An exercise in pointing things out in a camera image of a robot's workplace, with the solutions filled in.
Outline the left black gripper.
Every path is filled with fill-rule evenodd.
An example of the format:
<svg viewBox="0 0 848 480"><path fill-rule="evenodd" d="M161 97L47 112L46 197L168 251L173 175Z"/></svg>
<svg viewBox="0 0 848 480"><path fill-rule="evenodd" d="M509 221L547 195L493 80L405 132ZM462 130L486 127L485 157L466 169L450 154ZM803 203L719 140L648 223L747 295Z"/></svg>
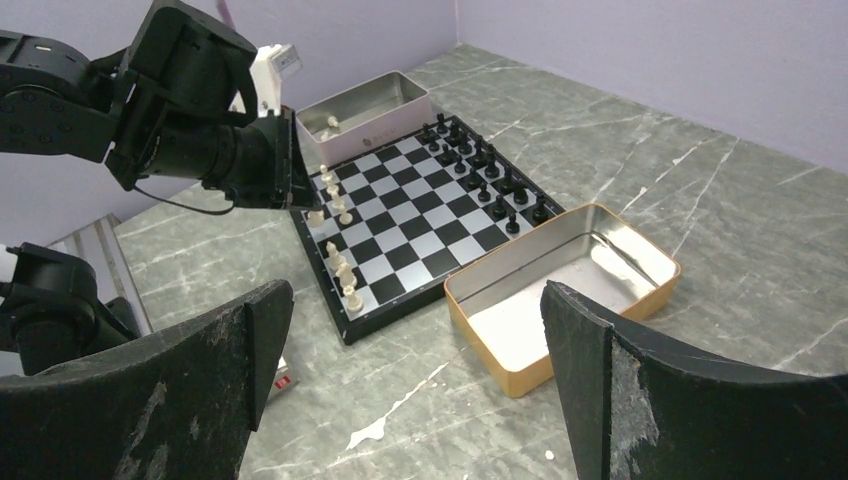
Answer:
<svg viewBox="0 0 848 480"><path fill-rule="evenodd" d="M294 109L244 127L167 110L161 121L126 131L105 164L127 191L143 178L162 176L198 181L236 208L312 211L320 203Z"/></svg>

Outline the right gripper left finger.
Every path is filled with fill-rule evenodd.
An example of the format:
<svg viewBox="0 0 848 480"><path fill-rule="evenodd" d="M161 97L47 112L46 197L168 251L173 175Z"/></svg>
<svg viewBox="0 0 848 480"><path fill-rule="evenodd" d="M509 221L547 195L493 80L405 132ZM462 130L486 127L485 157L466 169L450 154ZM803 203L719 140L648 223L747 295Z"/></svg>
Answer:
<svg viewBox="0 0 848 480"><path fill-rule="evenodd" d="M140 339L1 380L5 479L236 479L283 353L269 281Z"/></svg>

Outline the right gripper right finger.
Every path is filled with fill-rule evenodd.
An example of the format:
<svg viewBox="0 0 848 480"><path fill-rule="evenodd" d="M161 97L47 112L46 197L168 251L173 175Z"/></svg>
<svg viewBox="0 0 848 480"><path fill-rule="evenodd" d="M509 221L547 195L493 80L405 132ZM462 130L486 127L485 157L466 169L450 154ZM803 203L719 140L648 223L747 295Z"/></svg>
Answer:
<svg viewBox="0 0 848 480"><path fill-rule="evenodd" d="M755 366L640 322L557 321L554 375L581 479L843 479L847 377Z"/></svg>

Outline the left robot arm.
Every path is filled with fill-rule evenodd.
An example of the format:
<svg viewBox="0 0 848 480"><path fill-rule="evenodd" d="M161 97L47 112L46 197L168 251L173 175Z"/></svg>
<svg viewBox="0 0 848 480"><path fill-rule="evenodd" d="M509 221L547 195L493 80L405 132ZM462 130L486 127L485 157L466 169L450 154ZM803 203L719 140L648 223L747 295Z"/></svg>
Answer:
<svg viewBox="0 0 848 480"><path fill-rule="evenodd" d="M315 211L295 111L259 87L259 51L182 1L151 4L132 43L91 60L49 38L1 35L1 149L104 164L126 191L197 181L232 208ZM1 251L1 348L25 375L133 341L84 259L24 242Z"/></svg>

